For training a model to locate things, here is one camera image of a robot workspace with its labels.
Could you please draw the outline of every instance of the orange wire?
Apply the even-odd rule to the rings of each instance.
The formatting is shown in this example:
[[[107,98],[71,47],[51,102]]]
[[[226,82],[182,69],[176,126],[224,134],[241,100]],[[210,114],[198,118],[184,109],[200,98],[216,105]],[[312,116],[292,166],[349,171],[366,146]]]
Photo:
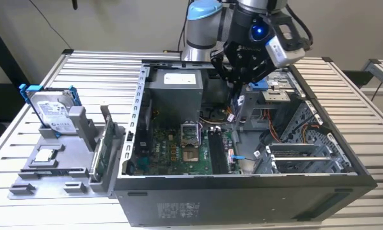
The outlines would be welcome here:
[[[278,134],[277,134],[277,131],[276,131],[276,128],[274,128],[274,125],[273,125],[270,110],[266,110],[266,114],[268,114],[268,116],[269,116],[272,136],[273,136],[273,138],[274,138],[278,142],[281,142],[281,139],[280,139],[280,137],[278,137]]]
[[[308,123],[305,123],[305,125],[302,126],[302,138],[304,138],[304,143],[308,143],[308,135],[306,135],[306,131],[308,131]]]

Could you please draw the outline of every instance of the blue cable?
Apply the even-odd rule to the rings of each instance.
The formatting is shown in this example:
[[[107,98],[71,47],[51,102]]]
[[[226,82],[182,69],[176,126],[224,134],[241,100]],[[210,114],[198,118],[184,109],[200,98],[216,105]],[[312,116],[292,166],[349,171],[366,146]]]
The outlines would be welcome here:
[[[237,159],[237,160],[257,161],[256,159],[250,159],[250,158],[246,158],[246,157],[244,157],[244,156],[236,156],[236,155],[233,155],[232,158],[233,158],[233,159]]]

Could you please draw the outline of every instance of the label sticker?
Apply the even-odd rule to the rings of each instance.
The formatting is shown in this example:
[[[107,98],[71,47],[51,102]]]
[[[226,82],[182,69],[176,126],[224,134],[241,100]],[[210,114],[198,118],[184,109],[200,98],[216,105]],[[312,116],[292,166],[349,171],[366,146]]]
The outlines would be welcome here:
[[[69,111],[61,102],[41,101],[37,104],[45,114],[43,120],[55,131],[61,133],[77,133],[75,125],[69,117]]]
[[[236,118],[236,115],[234,115],[234,114],[230,114],[230,115],[229,115],[229,118],[228,118],[228,121],[233,122],[234,118]]]
[[[196,85],[197,75],[193,73],[168,73],[165,74],[165,84]]]
[[[277,81],[268,81],[269,85],[278,85]]]
[[[161,219],[198,218],[200,202],[158,203],[158,216]]]
[[[257,158],[261,157],[261,152],[260,152],[260,151],[256,151],[256,152],[254,152],[254,155],[256,155]]]

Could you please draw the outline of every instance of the expansion slot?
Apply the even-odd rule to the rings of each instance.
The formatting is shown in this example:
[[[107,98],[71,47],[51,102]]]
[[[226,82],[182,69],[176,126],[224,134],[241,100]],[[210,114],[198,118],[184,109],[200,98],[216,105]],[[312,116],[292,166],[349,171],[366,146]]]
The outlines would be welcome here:
[[[229,174],[228,159],[224,147],[224,137],[221,130],[209,132],[210,155],[213,174]]]

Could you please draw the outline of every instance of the small chip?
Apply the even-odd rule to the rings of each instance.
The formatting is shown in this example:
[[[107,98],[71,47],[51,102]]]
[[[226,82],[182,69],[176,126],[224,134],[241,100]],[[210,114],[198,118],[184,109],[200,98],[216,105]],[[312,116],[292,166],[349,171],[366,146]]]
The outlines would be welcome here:
[[[160,175],[168,175],[168,174],[169,174],[168,168],[160,168]]]
[[[200,161],[200,149],[198,148],[184,149],[184,161]]]

